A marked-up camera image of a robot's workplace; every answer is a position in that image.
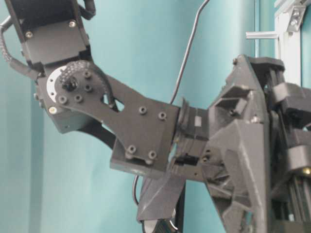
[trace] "gray cable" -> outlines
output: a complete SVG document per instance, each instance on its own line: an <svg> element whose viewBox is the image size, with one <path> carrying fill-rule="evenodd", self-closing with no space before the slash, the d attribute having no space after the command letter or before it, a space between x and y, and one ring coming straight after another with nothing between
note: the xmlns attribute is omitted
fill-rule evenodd
<svg viewBox="0 0 311 233"><path fill-rule="evenodd" d="M198 22L199 22L200 14L201 14L202 10L204 9L204 7L208 4L209 1L210 0L205 0L202 3L202 5L200 6L200 8L197 11L197 13L196 13L194 24L193 24L193 28L192 28L192 32L191 32L191 36L190 36L190 39L189 39L189 42L188 42L188 45L187 45L187 49L186 49L186 52L185 52L183 63L181 64L181 68L180 68L179 75L178 75L178 78L177 78L175 90L173 92L173 96L172 96L172 99L170 101L170 104L172 104L174 102L175 98L176 98L176 95L177 95L177 92L178 92L178 89L179 89L179 86L180 86L180 82L181 82L181 79L182 79L184 71L185 71L185 67L186 67L186 64L187 64L187 60L188 60L188 57L189 57L189 53L190 53L190 50L191 50L191 46L192 46L192 43L193 43L195 32L196 32L196 29L198 27Z"/></svg>
<svg viewBox="0 0 311 233"><path fill-rule="evenodd" d="M133 187L132 187L132 197L133 197L133 201L135 202L136 205L139 204L137 197L136 197L136 188L137 188L138 178L139 178L139 176L136 175L134 180L133 180Z"/></svg>
<svg viewBox="0 0 311 233"><path fill-rule="evenodd" d="M178 92L178 89L179 89L179 86L180 86L180 82L181 82L181 79L182 79L184 71L185 71L185 67L186 67L186 64L187 64L187 60L188 60L188 57L189 57L189 53L190 53L190 50L191 50L193 39L194 39L194 36L195 36L195 33L196 33L196 29L198 27L198 22L199 22L200 14L201 14L202 10L204 9L204 7L208 4L209 1L210 0L205 0L202 3L202 5L200 6L200 8L197 11L197 13L196 13L194 24L193 24L193 28L192 28L192 32L191 32L191 36L190 36L189 41L188 41L187 49L186 49L186 52L185 52L185 55L184 55L184 60L183 60L183 62L181 64L179 75L178 75L178 78L177 78L177 81L176 81L175 90L173 92L173 96L172 96L172 99L170 101L170 104L173 104L173 102L174 102L174 100L176 98L176 95L177 95L177 92ZM132 188L132 196L133 196L133 200L134 200L136 205L139 204L139 202L137 200L137 197L136 197L136 187L137 187L138 178L139 178L138 175L135 176L134 181L133 181L133 188ZM172 227L175 230L177 230L177 228L173 225L172 221L170 221L170 224L172 225Z"/></svg>

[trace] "screw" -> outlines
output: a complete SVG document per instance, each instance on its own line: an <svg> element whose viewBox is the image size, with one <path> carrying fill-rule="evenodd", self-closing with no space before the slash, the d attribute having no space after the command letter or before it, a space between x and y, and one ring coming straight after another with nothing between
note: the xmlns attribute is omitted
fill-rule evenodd
<svg viewBox="0 0 311 233"><path fill-rule="evenodd" d="M30 38L32 38L32 37L34 36L34 34L33 34L31 31L28 31L28 32L25 33L25 36L26 36L28 39L30 39Z"/></svg>
<svg viewBox="0 0 311 233"><path fill-rule="evenodd" d="M55 107L51 107L51 108L49 108L49 113L51 113L51 114L56 114L57 113L57 108L55 108Z"/></svg>
<svg viewBox="0 0 311 233"><path fill-rule="evenodd" d="M34 99L35 99L35 100L39 100L39 96L38 96L37 93L34 93Z"/></svg>
<svg viewBox="0 0 311 233"><path fill-rule="evenodd" d="M133 154L135 154L135 152L136 152L136 147L134 145L130 145L125 152L125 157L127 159L133 159L134 158Z"/></svg>
<svg viewBox="0 0 311 233"><path fill-rule="evenodd" d="M154 150L150 151L148 154L149 159L155 159L156 158L156 152Z"/></svg>
<svg viewBox="0 0 311 233"><path fill-rule="evenodd" d="M234 116L236 114L236 111L234 109L231 109L229 111L230 116Z"/></svg>
<svg viewBox="0 0 311 233"><path fill-rule="evenodd" d="M81 103L83 101L83 97L81 95L76 95L74 96L74 101Z"/></svg>
<svg viewBox="0 0 311 233"><path fill-rule="evenodd" d="M294 16L294 17L300 16L300 11L297 10L297 9L295 9L294 12L293 12L293 16Z"/></svg>
<svg viewBox="0 0 311 233"><path fill-rule="evenodd" d="M85 71L85 72L83 73L83 76L85 77L85 79L90 79L91 76L92 76L92 74L91 74L91 72L89 72L89 71Z"/></svg>
<svg viewBox="0 0 311 233"><path fill-rule="evenodd" d="M58 102L59 102L60 104L66 104L67 101L68 101L68 99L67 99L66 96L60 96L60 97L58 97Z"/></svg>
<svg viewBox="0 0 311 233"><path fill-rule="evenodd" d="M84 90L85 90L86 92L91 92L91 91L93 90L93 88L92 88L90 85L86 85L86 86L84 87Z"/></svg>
<svg viewBox="0 0 311 233"><path fill-rule="evenodd" d="M77 26L77 23L76 23L76 21L71 20L68 25L70 28L74 28L75 26Z"/></svg>
<svg viewBox="0 0 311 233"><path fill-rule="evenodd" d="M233 61L232 61L232 64L233 64L233 65L236 65L237 63L238 63L238 59L237 59L237 58L234 58Z"/></svg>
<svg viewBox="0 0 311 233"><path fill-rule="evenodd" d="M291 25L292 25L292 26L295 26L297 23L298 23L297 19L293 19L293 20L291 21Z"/></svg>
<svg viewBox="0 0 311 233"><path fill-rule="evenodd" d="M251 119L251 122L252 123L260 123L260 119L258 116L254 116L252 119Z"/></svg>
<svg viewBox="0 0 311 233"><path fill-rule="evenodd" d="M141 107L139 108L139 113L140 113L141 115L145 115L145 114L147 113L147 108L146 108L145 106L141 106Z"/></svg>
<svg viewBox="0 0 311 233"><path fill-rule="evenodd" d="M310 167L305 167L302 172L306 175L310 175L311 174L311 168Z"/></svg>
<svg viewBox="0 0 311 233"><path fill-rule="evenodd" d="M166 115L165 112L160 112L159 115L158 115L158 117L159 117L160 120L166 120L166 116L167 116L167 115Z"/></svg>

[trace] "bolt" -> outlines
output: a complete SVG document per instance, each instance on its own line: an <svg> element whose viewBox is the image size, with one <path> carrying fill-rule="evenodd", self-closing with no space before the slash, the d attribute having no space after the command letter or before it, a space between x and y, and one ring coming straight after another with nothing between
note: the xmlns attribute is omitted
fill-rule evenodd
<svg viewBox="0 0 311 233"><path fill-rule="evenodd" d="M147 113L147 108L146 108L145 106L141 106L141 107L139 108L139 113L140 113L141 115L145 115L145 114Z"/></svg>
<svg viewBox="0 0 311 233"><path fill-rule="evenodd" d="M305 174L305 175L310 175L311 174L311 168L310 167L305 167L302 172Z"/></svg>
<svg viewBox="0 0 311 233"><path fill-rule="evenodd" d="M86 92L91 92L91 91L93 90L93 88L92 88L90 85L86 85L86 86L84 87L84 90L85 90Z"/></svg>
<svg viewBox="0 0 311 233"><path fill-rule="evenodd" d="M55 107L51 107L51 108L49 108L49 113L51 113L51 114L56 114L57 113L57 108L55 108Z"/></svg>
<svg viewBox="0 0 311 233"><path fill-rule="evenodd" d="M232 64L233 64L233 65L236 65L237 63L238 63L238 59L237 59L237 58L234 58L233 61L232 61Z"/></svg>
<svg viewBox="0 0 311 233"><path fill-rule="evenodd" d="M67 99L66 96L60 96L60 97L58 97L58 102L59 102L60 104L66 104L67 101L68 101L68 99Z"/></svg>
<svg viewBox="0 0 311 233"><path fill-rule="evenodd" d="M236 114L236 111L234 109L231 109L229 111L230 116L234 116Z"/></svg>
<svg viewBox="0 0 311 233"><path fill-rule="evenodd" d="M167 115L166 115L165 112L160 112L159 115L158 115L158 117L159 117L160 120L166 120L166 116L167 116Z"/></svg>
<svg viewBox="0 0 311 233"><path fill-rule="evenodd" d="M129 152L130 154L135 154L136 152L136 147L134 145L130 145L128 148L127 148L127 152Z"/></svg>
<svg viewBox="0 0 311 233"><path fill-rule="evenodd" d="M32 37L34 36L34 34L33 34L31 31L28 31L28 32L25 33L25 36L26 36L28 39L30 39L30 38L32 38Z"/></svg>
<svg viewBox="0 0 311 233"><path fill-rule="evenodd" d="M295 9L294 12L293 12L293 16L294 17L299 17L300 16L300 11Z"/></svg>
<svg viewBox="0 0 311 233"><path fill-rule="evenodd" d="M149 159L155 159L156 158L156 152L154 150L150 151L148 154Z"/></svg>
<svg viewBox="0 0 311 233"><path fill-rule="evenodd" d="M89 72L89 71L85 71L85 72L83 73L83 76L85 77L85 79L90 79L91 76L92 76L92 74L91 74L91 72Z"/></svg>
<svg viewBox="0 0 311 233"><path fill-rule="evenodd" d="M76 95L74 96L74 101L81 103L83 101L83 97L81 95Z"/></svg>
<svg viewBox="0 0 311 233"><path fill-rule="evenodd" d="M39 100L39 96L38 96L37 93L34 93L34 99L35 99L35 100Z"/></svg>
<svg viewBox="0 0 311 233"><path fill-rule="evenodd" d="M77 26L77 23L76 23L76 21L71 20L68 25L70 28L74 28L75 26Z"/></svg>
<svg viewBox="0 0 311 233"><path fill-rule="evenodd" d="M258 116L254 116L252 119L251 119L251 122L252 123L260 123L260 119Z"/></svg>
<svg viewBox="0 0 311 233"><path fill-rule="evenodd" d="M297 19L293 19L293 20L291 21L291 25L292 25L292 26L295 26L297 23L298 23L298 20L297 20Z"/></svg>

